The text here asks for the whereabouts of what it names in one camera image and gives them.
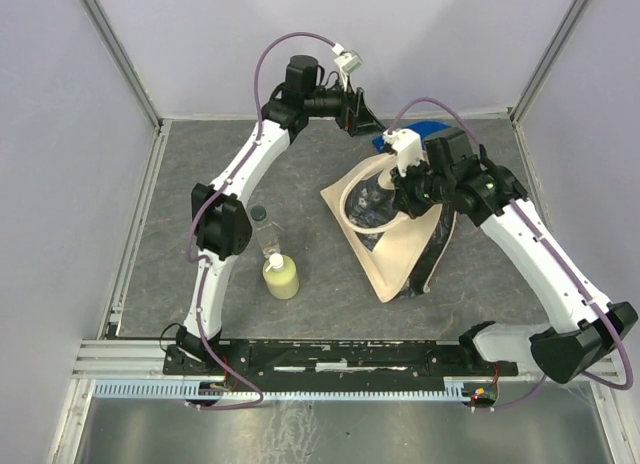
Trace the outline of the yellow green pump bottle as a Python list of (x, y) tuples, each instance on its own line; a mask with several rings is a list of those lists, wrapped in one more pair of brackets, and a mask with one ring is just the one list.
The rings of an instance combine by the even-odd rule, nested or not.
[(263, 278), (271, 295), (288, 300), (299, 290), (297, 267), (291, 257), (273, 253), (263, 266)]

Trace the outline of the aluminium front rail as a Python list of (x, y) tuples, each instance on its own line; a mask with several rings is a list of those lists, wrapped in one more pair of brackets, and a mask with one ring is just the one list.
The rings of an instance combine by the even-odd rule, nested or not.
[[(76, 379), (179, 379), (163, 373), (165, 354), (157, 341), (84, 340), (81, 343), (72, 378)], [(589, 372), (613, 382), (621, 382), (618, 358), (604, 358)], [(517, 362), (518, 373), (507, 380), (533, 381), (541, 375), (535, 365)]]

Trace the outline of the clear square bottle dark cap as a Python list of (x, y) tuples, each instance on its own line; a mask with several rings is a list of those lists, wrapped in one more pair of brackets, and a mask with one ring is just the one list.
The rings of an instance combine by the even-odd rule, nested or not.
[(266, 208), (262, 205), (254, 205), (250, 209), (250, 216), (253, 223), (253, 233), (264, 257), (269, 259), (273, 254), (280, 253), (281, 248), (276, 226)]

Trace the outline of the aluminium frame post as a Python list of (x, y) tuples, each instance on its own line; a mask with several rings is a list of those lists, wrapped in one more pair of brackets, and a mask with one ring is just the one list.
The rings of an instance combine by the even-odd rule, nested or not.
[(143, 114), (155, 129), (159, 129), (163, 124), (163, 119), (160, 117), (160, 114), (152, 103), (148, 92), (145, 90), (138, 72), (135, 70), (128, 53), (114, 31), (102, 4), (99, 0), (78, 1), (88, 15), (102, 43), (114, 61), (114, 64), (116, 65), (121, 77), (124, 79), (125, 84), (132, 92)]
[(519, 124), (525, 118), (591, 1), (571, 0), (520, 97), (509, 111), (509, 117), (513, 125)]

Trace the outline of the small circuit board red led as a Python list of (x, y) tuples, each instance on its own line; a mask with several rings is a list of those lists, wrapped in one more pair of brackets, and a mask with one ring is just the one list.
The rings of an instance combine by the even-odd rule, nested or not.
[(470, 404), (479, 407), (491, 407), (497, 400), (499, 393), (495, 387), (479, 387), (470, 394)]

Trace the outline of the beige canvas tote bag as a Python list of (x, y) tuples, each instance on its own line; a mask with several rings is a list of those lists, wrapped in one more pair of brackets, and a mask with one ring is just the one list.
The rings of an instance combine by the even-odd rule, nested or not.
[(430, 292), (457, 221), (447, 205), (436, 205), (416, 219), (393, 209), (394, 164), (390, 155), (366, 158), (320, 191), (383, 303)]

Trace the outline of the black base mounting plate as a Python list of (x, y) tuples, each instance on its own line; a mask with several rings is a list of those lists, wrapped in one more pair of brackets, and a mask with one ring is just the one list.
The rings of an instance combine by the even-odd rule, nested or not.
[(217, 363), (203, 345), (194, 356), (172, 343), (164, 348), (169, 376), (221, 376), (250, 389), (268, 375), (296, 372), (409, 373), (431, 377), (514, 377), (511, 361), (486, 361), (468, 343), (433, 340), (265, 340), (230, 339), (213, 344)]

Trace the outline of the left aluminium frame post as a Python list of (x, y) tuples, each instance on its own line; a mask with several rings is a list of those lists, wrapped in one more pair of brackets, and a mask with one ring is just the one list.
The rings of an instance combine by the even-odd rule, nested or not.
[(143, 114), (155, 129), (159, 129), (163, 124), (163, 119), (160, 117), (160, 114), (152, 103), (148, 92), (145, 90), (138, 72), (135, 70), (128, 53), (114, 31), (102, 4), (99, 0), (78, 1), (88, 15), (102, 43), (114, 61), (114, 64), (116, 65), (121, 77), (124, 79), (125, 84), (132, 92)]

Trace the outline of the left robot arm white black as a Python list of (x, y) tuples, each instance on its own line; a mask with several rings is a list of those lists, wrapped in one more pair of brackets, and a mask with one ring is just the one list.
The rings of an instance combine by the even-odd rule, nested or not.
[(293, 143), (310, 119), (329, 117), (350, 136), (381, 133), (382, 123), (354, 88), (351, 74), (361, 60), (343, 52), (334, 63), (337, 79), (326, 86), (324, 69), (308, 55), (295, 55), (285, 78), (258, 109), (258, 121), (241, 150), (209, 184), (191, 191), (192, 225), (188, 258), (197, 265), (192, 303), (176, 335), (176, 346), (199, 374), (215, 371), (221, 352), (214, 345), (222, 329), (222, 307), (231, 270), (252, 236), (246, 205), (274, 161)]

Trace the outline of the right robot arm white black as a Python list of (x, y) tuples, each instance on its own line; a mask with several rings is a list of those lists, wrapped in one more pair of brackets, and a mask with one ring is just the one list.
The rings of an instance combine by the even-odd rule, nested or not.
[(592, 365), (617, 351), (625, 380), (633, 370), (622, 343), (638, 321), (628, 302), (613, 302), (573, 263), (506, 167), (484, 147), (474, 151), (459, 128), (422, 140), (411, 129), (388, 130), (384, 148), (394, 155), (394, 206), (417, 218), (436, 204), (468, 217), (511, 260), (534, 291), (547, 316), (540, 325), (480, 324), (457, 351), (459, 366), (478, 375), (493, 362), (535, 364), (549, 379), (566, 384), (588, 376)]

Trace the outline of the right aluminium frame post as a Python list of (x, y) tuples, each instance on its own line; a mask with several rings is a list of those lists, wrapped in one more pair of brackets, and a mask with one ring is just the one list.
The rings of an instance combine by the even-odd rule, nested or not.
[(520, 97), (509, 111), (509, 117), (513, 125), (519, 124), (525, 118), (591, 1), (571, 0)]

